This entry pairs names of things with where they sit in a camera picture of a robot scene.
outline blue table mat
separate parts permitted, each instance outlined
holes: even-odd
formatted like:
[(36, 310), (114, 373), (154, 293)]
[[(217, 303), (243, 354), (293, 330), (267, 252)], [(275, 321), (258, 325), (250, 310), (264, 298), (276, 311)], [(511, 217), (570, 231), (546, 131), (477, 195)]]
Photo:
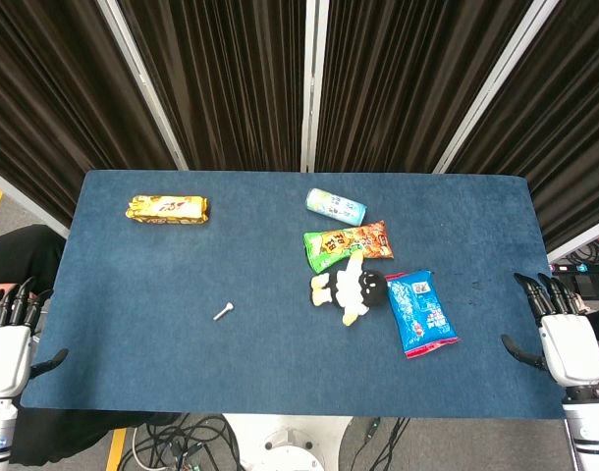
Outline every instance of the blue table mat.
[[(345, 227), (309, 212), (313, 187), (385, 220), (384, 274), (428, 269), (461, 341), (407, 360), (388, 303), (353, 327), (315, 308), (302, 235)], [(202, 226), (125, 217), (136, 194), (195, 194)], [(344, 269), (346, 262), (333, 268)], [(541, 351), (513, 279), (549, 273), (525, 180), (502, 176), (97, 171), (73, 221), (29, 407), (276, 414), (560, 418), (561, 389), (500, 334)], [(212, 317), (228, 301), (234, 311)]]

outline plush toy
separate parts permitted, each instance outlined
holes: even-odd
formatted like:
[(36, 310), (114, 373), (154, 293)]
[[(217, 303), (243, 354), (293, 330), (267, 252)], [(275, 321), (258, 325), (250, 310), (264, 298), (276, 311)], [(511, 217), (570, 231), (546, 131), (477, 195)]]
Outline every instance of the plush toy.
[(312, 277), (312, 303), (333, 302), (344, 309), (343, 323), (350, 326), (370, 306), (387, 300), (387, 281), (379, 272), (362, 269), (362, 250), (350, 256), (346, 270)]

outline small white screw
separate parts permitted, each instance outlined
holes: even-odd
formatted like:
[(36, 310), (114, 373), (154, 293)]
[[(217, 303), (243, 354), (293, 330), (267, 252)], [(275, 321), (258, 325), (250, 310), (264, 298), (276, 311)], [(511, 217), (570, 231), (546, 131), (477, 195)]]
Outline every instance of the small white screw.
[(231, 302), (228, 302), (225, 305), (225, 309), (223, 309), (219, 314), (217, 314), (216, 316), (214, 316), (212, 318), (213, 321), (218, 321), (219, 319), (221, 319), (221, 317), (223, 317), (225, 315), (226, 312), (231, 311), (232, 309), (234, 309), (234, 304), (232, 304)]

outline black curtain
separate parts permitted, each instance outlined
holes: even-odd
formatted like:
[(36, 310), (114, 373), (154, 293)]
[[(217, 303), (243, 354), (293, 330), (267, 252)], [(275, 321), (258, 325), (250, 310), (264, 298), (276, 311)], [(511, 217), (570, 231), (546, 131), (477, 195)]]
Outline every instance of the black curtain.
[(526, 177), (549, 249), (599, 223), (599, 1), (557, 7), (450, 172)]
[(530, 3), (331, 1), (315, 169), (431, 172)]
[(68, 224), (85, 172), (172, 169), (95, 2), (0, 1), (0, 175)]
[(304, 0), (120, 0), (194, 169), (299, 170)]

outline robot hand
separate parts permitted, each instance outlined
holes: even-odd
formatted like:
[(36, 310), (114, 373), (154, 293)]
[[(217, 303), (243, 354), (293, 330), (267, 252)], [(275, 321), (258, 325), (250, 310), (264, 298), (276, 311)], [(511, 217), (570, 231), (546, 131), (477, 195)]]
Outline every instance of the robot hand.
[(521, 350), (507, 335), (501, 340), (518, 361), (550, 373), (566, 388), (562, 406), (580, 469), (599, 471), (599, 345), (585, 317), (588, 309), (577, 294), (559, 280), (535, 280), (515, 274), (522, 286), (539, 329), (544, 355)]
[(30, 366), (31, 336), (42, 306), (52, 294), (48, 290), (32, 296), (34, 285), (35, 278), (29, 278), (7, 292), (0, 290), (0, 470), (6, 468), (9, 460), (18, 413), (12, 399), (23, 391), (29, 379), (57, 367), (68, 354), (68, 350), (60, 350), (52, 360)]

